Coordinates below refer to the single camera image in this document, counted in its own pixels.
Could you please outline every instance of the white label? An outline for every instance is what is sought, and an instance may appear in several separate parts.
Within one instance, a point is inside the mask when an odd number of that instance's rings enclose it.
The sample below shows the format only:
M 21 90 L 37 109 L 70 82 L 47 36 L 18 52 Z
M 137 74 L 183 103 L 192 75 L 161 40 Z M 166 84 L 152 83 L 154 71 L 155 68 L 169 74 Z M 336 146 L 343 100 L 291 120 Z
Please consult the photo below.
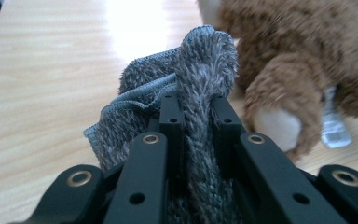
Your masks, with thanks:
M 351 136 L 348 133 L 341 115 L 334 106 L 336 88 L 332 87 L 325 91 L 325 105 L 322 114 L 322 142 L 329 148 L 345 147 L 351 143 Z

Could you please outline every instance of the table surface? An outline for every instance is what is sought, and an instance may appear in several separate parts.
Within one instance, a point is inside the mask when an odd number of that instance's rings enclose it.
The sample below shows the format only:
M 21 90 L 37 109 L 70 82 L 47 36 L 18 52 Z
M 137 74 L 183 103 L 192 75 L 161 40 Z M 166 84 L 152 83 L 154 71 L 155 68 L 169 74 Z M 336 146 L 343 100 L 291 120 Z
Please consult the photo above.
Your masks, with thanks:
M 6 0 L 0 13 L 0 223 L 30 216 L 57 175 L 98 165 L 82 132 L 117 96 L 133 59 L 180 45 L 201 25 L 196 0 Z M 241 116 L 239 91 L 230 101 Z M 358 170 L 358 119 L 346 119 L 353 143 L 319 144 L 297 166 Z

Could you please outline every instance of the brown teddy bear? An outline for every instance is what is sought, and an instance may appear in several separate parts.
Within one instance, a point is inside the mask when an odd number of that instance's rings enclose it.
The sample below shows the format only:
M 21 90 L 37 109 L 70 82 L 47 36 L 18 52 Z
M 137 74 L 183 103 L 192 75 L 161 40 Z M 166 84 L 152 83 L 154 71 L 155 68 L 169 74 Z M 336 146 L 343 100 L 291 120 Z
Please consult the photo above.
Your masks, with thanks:
M 269 136 L 292 161 L 321 139 L 326 94 L 335 93 L 340 113 L 358 118 L 357 0 L 199 0 L 199 6 L 204 23 L 240 39 L 237 83 L 248 129 Z

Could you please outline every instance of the gray knit fabric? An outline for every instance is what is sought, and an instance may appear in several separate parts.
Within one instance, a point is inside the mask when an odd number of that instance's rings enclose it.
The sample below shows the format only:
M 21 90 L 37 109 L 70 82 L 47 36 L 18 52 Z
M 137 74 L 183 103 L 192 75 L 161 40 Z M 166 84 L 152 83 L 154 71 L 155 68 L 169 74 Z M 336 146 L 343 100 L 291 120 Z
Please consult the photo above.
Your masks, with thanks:
M 220 177 L 216 164 L 211 111 L 216 94 L 228 95 L 236 70 L 232 38 L 211 26 L 196 28 L 179 48 L 130 63 L 120 80 L 120 95 L 84 132 L 102 169 L 110 169 L 126 160 L 131 140 L 158 115 L 160 96 L 177 91 L 185 113 L 190 195 L 170 198 L 169 223 L 241 223 L 232 183 Z

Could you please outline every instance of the black plastic part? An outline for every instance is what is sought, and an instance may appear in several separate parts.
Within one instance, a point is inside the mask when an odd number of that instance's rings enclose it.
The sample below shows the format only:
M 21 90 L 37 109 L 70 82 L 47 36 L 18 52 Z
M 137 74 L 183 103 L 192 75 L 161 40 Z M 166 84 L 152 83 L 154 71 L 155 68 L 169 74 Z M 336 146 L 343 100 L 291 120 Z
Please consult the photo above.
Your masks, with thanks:
M 307 179 L 309 180 L 309 182 L 312 184 L 313 187 L 316 186 L 316 176 L 314 176 L 314 175 L 312 175 L 312 174 L 310 174 L 310 173 L 307 173 L 307 172 L 305 172 L 305 171 L 303 171 L 303 170 L 301 170 L 301 169 L 298 169 L 298 170 L 301 172 L 301 174 L 302 174 L 305 178 L 307 178 Z
M 162 96 L 159 114 L 159 131 L 168 139 L 168 175 L 170 180 L 185 180 L 185 116 L 176 92 Z
M 159 119 L 150 119 L 147 131 L 159 133 Z
M 257 223 L 256 215 L 260 209 L 260 199 L 253 186 L 244 185 L 243 182 L 233 179 L 232 189 L 243 223 Z
M 119 163 L 103 173 L 104 182 L 106 185 L 106 191 L 111 191 L 116 188 L 118 179 L 120 178 L 121 171 L 123 171 L 125 162 Z
M 22 223 L 94 223 L 104 197 L 102 171 L 90 165 L 74 166 L 57 177 L 31 217 Z
M 358 172 L 341 165 L 321 168 L 316 184 L 324 197 L 350 223 L 358 223 Z
M 162 133 L 142 133 L 133 140 L 103 223 L 166 222 L 167 154 Z
M 234 143 L 238 143 L 245 129 L 226 97 L 218 96 L 212 100 L 213 109 L 213 147 L 221 176 L 233 177 Z
M 346 223 L 268 137 L 244 133 L 236 149 L 236 169 L 243 171 L 236 179 L 249 176 L 260 200 L 252 211 L 255 223 Z M 237 193 L 238 200 L 249 200 L 241 195 L 246 193 Z

